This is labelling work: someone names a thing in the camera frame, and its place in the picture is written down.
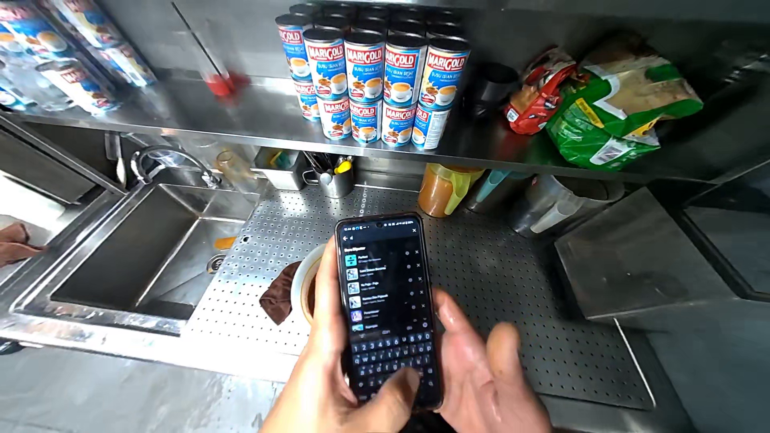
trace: hand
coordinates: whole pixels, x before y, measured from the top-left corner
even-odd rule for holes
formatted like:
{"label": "hand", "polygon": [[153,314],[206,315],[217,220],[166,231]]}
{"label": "hand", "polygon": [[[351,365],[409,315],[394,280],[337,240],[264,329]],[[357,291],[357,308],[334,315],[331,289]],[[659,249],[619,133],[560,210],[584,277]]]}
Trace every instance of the hand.
{"label": "hand", "polygon": [[345,383],[341,357],[347,321],[340,303],[334,238],[326,244],[316,275],[316,306],[310,338],[289,381],[267,415],[262,433],[399,431],[409,420],[420,376],[402,368],[377,396],[358,408]]}
{"label": "hand", "polygon": [[434,289],[441,337],[444,404],[438,410],[458,433],[551,431],[548,412],[527,383],[519,362],[519,333],[497,324],[487,344],[452,296]]}

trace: sink drain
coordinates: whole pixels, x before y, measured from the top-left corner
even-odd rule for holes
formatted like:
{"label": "sink drain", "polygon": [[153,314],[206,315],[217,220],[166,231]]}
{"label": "sink drain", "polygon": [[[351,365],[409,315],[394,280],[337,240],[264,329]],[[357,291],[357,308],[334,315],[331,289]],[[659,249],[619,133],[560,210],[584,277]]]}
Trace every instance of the sink drain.
{"label": "sink drain", "polygon": [[216,271],[222,266],[222,262],[225,261],[225,257],[227,257],[226,254],[217,254],[214,257],[211,257],[206,264],[206,272],[209,274],[216,274]]}

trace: faucet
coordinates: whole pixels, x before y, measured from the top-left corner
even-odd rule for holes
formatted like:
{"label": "faucet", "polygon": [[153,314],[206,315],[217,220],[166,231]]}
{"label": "faucet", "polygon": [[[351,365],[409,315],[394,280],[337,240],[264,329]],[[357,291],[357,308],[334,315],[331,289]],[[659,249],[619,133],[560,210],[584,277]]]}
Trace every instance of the faucet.
{"label": "faucet", "polygon": [[155,152],[157,150],[162,150],[163,152],[176,153],[189,159],[193,164],[195,164],[200,169],[200,171],[203,172],[203,174],[201,174],[200,177],[201,179],[203,179],[203,182],[206,182],[206,186],[211,188],[212,190],[217,188],[219,184],[222,182],[222,180],[219,177],[214,176],[214,173],[212,173],[211,170],[207,169],[196,157],[190,155],[184,150],[177,149],[171,146],[148,146],[138,152],[135,152],[131,156],[131,170],[133,170],[134,174],[136,175],[136,179],[138,179],[139,182],[147,185],[152,181],[152,179],[150,179],[150,177],[147,175],[147,172],[144,170],[144,168],[142,168],[142,159],[147,154]]}

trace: fingernail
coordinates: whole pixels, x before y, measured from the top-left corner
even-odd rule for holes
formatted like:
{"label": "fingernail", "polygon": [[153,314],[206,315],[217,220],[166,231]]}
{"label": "fingernail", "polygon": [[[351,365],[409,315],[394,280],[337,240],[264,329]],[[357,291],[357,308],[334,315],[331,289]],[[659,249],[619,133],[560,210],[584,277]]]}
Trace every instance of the fingernail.
{"label": "fingernail", "polygon": [[417,392],[417,389],[420,387],[420,375],[417,373],[417,370],[407,367],[407,382],[409,383],[409,388],[412,388],[412,392]]}

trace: sink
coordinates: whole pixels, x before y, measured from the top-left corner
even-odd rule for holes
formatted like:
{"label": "sink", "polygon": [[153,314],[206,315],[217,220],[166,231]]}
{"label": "sink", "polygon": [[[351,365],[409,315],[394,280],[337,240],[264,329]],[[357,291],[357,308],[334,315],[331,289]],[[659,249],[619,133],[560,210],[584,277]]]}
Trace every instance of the sink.
{"label": "sink", "polygon": [[214,241],[237,237],[258,199],[200,185],[137,187],[12,309],[178,334],[224,257]]}

